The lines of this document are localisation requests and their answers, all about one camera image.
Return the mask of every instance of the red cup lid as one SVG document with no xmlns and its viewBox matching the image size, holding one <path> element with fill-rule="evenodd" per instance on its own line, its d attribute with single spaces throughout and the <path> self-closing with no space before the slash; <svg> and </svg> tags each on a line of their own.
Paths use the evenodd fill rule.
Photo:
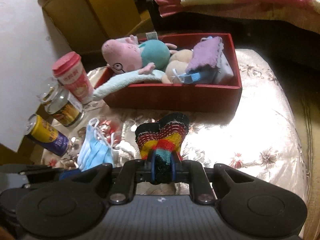
<svg viewBox="0 0 320 240">
<path fill-rule="evenodd" d="M 53 75 L 60 76 L 72 68 L 81 60 L 81 56 L 72 51 L 59 58 L 56 63 L 52 65 Z"/>
</svg>

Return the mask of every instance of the purple towel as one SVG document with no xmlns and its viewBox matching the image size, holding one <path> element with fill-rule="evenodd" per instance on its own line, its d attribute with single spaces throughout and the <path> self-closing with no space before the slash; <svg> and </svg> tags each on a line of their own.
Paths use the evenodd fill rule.
<svg viewBox="0 0 320 240">
<path fill-rule="evenodd" d="M 214 37 L 201 41 L 193 48 L 192 59 L 186 68 L 186 73 L 200 70 L 200 68 L 209 65 L 215 68 L 221 60 L 223 43 L 221 37 Z"/>
</svg>

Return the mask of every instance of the white wall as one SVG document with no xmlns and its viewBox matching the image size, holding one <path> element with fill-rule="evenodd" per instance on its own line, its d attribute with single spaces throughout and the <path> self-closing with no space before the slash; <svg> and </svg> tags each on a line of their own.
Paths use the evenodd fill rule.
<svg viewBox="0 0 320 240">
<path fill-rule="evenodd" d="M 38 0 L 0 0 L 0 143 L 18 150 L 26 121 L 39 106 L 39 83 L 69 51 Z"/>
</svg>

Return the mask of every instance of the red box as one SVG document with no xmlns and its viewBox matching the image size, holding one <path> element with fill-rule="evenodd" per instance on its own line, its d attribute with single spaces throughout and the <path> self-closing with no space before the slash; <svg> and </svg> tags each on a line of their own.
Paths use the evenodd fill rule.
<svg viewBox="0 0 320 240">
<path fill-rule="evenodd" d="M 235 48 L 229 33 L 170 34 L 159 36 L 159 40 L 183 49 L 193 49 L 201 38 L 208 36 L 220 36 L 223 40 L 223 52 L 234 73 L 228 86 L 140 83 L 109 94 L 103 100 L 110 107 L 119 108 L 234 114 L 240 101 L 242 85 Z M 95 88 L 105 83 L 112 75 L 113 71 L 107 69 Z"/>
</svg>

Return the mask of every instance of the pink cup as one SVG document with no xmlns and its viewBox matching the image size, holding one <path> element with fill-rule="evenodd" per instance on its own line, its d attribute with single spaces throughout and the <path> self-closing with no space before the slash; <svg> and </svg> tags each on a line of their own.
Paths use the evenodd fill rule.
<svg viewBox="0 0 320 240">
<path fill-rule="evenodd" d="M 81 63 L 81 57 L 74 51 L 67 53 L 52 66 L 53 75 L 82 103 L 91 101 L 93 87 Z"/>
</svg>

